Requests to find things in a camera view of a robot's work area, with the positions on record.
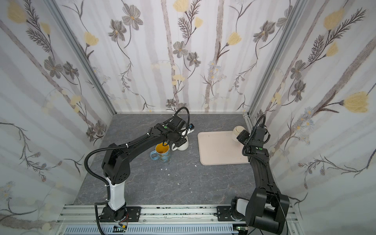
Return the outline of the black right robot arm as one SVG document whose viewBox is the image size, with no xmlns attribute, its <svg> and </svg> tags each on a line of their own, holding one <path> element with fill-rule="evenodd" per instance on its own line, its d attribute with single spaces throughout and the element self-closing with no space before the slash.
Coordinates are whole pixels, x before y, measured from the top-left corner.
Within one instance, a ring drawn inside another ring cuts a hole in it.
<svg viewBox="0 0 376 235">
<path fill-rule="evenodd" d="M 248 158 L 255 178 L 255 190 L 250 199 L 235 197 L 230 215 L 244 219 L 247 226 L 280 235 L 284 230 L 289 209 L 288 196 L 277 187 L 269 165 L 269 153 L 263 145 L 268 134 L 264 125 L 255 126 L 249 133 L 243 130 L 237 137 L 243 144 L 242 155 Z"/>
</svg>

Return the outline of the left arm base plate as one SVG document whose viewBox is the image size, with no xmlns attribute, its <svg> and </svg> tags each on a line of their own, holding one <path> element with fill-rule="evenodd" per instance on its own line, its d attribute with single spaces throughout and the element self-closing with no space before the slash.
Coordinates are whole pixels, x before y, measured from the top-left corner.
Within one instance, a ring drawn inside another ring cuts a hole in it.
<svg viewBox="0 0 376 235">
<path fill-rule="evenodd" d="M 141 209 L 139 206 L 126 207 L 127 214 L 123 222 L 139 222 Z"/>
</svg>

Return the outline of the white mug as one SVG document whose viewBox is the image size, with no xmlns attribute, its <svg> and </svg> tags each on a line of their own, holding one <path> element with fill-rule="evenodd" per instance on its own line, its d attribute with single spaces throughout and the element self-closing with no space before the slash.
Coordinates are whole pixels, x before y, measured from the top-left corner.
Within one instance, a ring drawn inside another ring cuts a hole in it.
<svg viewBox="0 0 376 235">
<path fill-rule="evenodd" d="M 185 151 L 188 147 L 189 147 L 189 140 L 188 140 L 188 137 L 185 137 L 185 142 L 182 145 L 177 147 L 175 144 L 172 144 L 171 150 L 172 151 L 176 151 L 176 150 Z"/>
</svg>

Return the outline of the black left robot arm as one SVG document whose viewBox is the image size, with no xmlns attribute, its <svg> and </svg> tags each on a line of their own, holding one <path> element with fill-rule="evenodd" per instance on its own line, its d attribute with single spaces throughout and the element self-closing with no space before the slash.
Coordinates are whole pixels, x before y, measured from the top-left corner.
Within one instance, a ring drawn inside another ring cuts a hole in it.
<svg viewBox="0 0 376 235">
<path fill-rule="evenodd" d="M 85 156 L 84 167 L 93 177 L 105 183 L 107 198 L 104 202 L 95 203 L 96 222 L 122 222 L 129 219 L 124 197 L 125 181 L 130 176 L 130 163 L 148 149 L 158 144 L 182 146 L 187 141 L 185 137 L 194 130 L 193 124 L 183 120 L 178 114 L 164 122 L 150 128 L 145 134 L 125 144 L 111 144 L 106 148 L 99 148 Z M 94 173 L 88 164 L 89 159 L 104 152 L 101 168 L 103 176 Z"/>
</svg>

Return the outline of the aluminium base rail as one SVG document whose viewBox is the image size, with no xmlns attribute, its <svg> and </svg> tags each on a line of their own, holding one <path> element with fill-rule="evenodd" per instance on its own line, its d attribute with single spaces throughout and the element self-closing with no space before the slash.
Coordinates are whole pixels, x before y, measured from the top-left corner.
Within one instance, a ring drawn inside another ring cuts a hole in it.
<svg viewBox="0 0 376 235">
<path fill-rule="evenodd" d="M 139 222 L 136 225 L 149 224 L 214 224 L 239 223 L 244 220 L 219 222 L 216 216 L 218 205 L 143 205 Z M 57 219 L 57 225 L 95 225 L 94 206 L 65 206 Z"/>
</svg>

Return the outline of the cream round mug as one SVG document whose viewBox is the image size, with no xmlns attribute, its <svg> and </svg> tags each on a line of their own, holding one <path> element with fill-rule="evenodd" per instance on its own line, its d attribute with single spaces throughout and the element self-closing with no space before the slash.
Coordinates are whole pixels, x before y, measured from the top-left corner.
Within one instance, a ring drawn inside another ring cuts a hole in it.
<svg viewBox="0 0 376 235">
<path fill-rule="evenodd" d="M 243 126 L 236 126 L 234 129 L 233 129 L 233 132 L 232 132 L 232 140 L 234 142 L 238 142 L 238 139 L 237 137 L 239 136 L 239 134 L 245 130 L 245 128 Z"/>
</svg>

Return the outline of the right corner aluminium profile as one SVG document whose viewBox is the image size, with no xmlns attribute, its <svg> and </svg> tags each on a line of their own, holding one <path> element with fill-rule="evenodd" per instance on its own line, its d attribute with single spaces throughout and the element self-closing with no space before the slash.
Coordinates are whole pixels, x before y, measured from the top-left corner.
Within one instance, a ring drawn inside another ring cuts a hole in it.
<svg viewBox="0 0 376 235">
<path fill-rule="evenodd" d="M 282 57 L 282 54 L 287 47 L 289 38 L 291 37 L 294 28 L 297 25 L 297 22 L 299 21 L 299 18 L 306 7 L 307 2 L 308 1 L 306 0 L 296 1 L 296 5 L 293 7 L 290 13 L 290 17 L 287 20 L 285 29 L 283 30 L 281 37 L 276 45 L 276 48 L 268 61 L 269 63 L 267 64 L 266 70 L 261 78 L 261 81 L 258 83 L 256 93 L 252 99 L 251 106 L 247 112 L 248 117 L 251 117 L 251 114 L 255 111 L 256 106 L 261 99 L 262 93 L 265 91 L 265 87 L 270 80 L 271 74 L 274 71 L 277 62 Z"/>
</svg>

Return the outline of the beige plastic tray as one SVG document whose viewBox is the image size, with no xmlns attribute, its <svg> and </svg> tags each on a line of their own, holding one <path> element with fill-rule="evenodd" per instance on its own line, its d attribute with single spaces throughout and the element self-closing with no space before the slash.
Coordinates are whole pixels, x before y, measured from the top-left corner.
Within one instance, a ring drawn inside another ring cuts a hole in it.
<svg viewBox="0 0 376 235">
<path fill-rule="evenodd" d="M 243 145 L 232 139 L 232 131 L 198 133 L 199 157 L 202 165 L 247 164 L 242 155 Z"/>
</svg>

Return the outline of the blue glass patterned mug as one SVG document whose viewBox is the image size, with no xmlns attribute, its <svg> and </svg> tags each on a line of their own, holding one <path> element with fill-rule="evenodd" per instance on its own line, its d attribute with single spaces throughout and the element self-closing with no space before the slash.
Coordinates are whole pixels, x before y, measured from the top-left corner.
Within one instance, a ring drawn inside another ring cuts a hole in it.
<svg viewBox="0 0 376 235">
<path fill-rule="evenodd" d="M 150 153 L 152 160 L 160 160 L 162 162 L 168 162 L 171 158 L 170 147 L 166 143 L 160 143 L 156 145 L 155 150 Z"/>
</svg>

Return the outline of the left corner aluminium profile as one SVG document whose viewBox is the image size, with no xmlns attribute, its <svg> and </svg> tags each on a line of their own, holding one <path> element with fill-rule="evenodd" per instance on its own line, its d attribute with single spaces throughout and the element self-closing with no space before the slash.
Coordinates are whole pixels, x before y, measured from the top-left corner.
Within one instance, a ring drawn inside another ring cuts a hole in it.
<svg viewBox="0 0 376 235">
<path fill-rule="evenodd" d="M 90 81 L 93 83 L 94 87 L 96 88 L 99 95 L 101 96 L 108 111 L 111 113 L 111 115 L 117 114 L 114 106 L 112 105 L 111 101 L 106 95 L 106 92 L 103 86 L 101 85 L 100 80 L 96 76 L 88 58 L 86 57 L 84 50 L 81 48 L 80 43 L 77 40 L 77 37 L 75 36 L 73 31 L 69 27 L 66 19 L 64 18 L 62 12 L 60 11 L 58 4 L 56 3 L 56 1 L 48 1 L 48 0 L 44 0 L 44 3 L 47 6 L 49 12 L 52 14 L 55 21 L 57 22 L 59 28 L 62 30 L 63 35 L 68 40 L 70 47 L 72 48 L 78 60 L 80 61 L 86 74 L 89 76 Z"/>
</svg>

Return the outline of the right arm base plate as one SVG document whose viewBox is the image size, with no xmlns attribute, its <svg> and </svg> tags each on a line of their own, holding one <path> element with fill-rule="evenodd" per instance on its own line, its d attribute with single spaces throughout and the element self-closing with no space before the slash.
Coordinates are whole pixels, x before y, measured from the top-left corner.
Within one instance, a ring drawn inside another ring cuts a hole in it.
<svg viewBox="0 0 376 235">
<path fill-rule="evenodd" d="M 235 221 L 231 214 L 231 206 L 217 206 L 216 216 L 219 222 Z"/>
</svg>

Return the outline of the corner aluminium profile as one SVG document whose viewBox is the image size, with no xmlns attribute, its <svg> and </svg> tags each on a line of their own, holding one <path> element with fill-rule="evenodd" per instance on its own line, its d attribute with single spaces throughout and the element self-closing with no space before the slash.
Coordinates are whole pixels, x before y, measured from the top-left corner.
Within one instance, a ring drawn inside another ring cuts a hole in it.
<svg viewBox="0 0 376 235">
<path fill-rule="evenodd" d="M 57 22 L 59 28 L 62 30 L 63 35 L 68 40 L 70 47 L 72 48 L 78 60 L 80 61 L 86 74 L 89 76 L 90 81 L 93 83 L 94 87 L 96 88 L 99 95 L 101 96 L 108 111 L 111 113 L 111 115 L 117 114 L 114 106 L 112 105 L 111 101 L 106 95 L 106 92 L 103 86 L 101 85 L 100 80 L 96 76 L 88 58 L 86 57 L 84 50 L 81 48 L 80 43 L 77 40 L 77 37 L 75 36 L 73 31 L 69 27 L 66 19 L 64 18 L 62 12 L 60 11 L 58 4 L 56 3 L 56 1 L 48 1 L 48 0 L 44 0 L 44 3 L 47 6 L 49 12 L 52 14 L 55 21 Z"/>
<path fill-rule="evenodd" d="M 256 106 L 261 99 L 262 93 L 265 91 L 265 87 L 270 80 L 271 74 L 274 71 L 277 62 L 282 57 L 282 54 L 287 47 L 289 38 L 291 37 L 294 28 L 297 25 L 297 22 L 299 21 L 299 18 L 306 7 L 307 2 L 308 1 L 306 0 L 296 1 L 296 5 L 293 7 L 290 13 L 290 17 L 287 20 L 285 29 L 283 30 L 281 37 L 276 45 L 276 48 L 268 61 L 269 63 L 267 64 L 266 70 L 261 78 L 261 81 L 258 83 L 256 93 L 252 99 L 251 106 L 247 112 L 248 117 L 251 117 L 251 114 L 255 111 Z"/>
</svg>

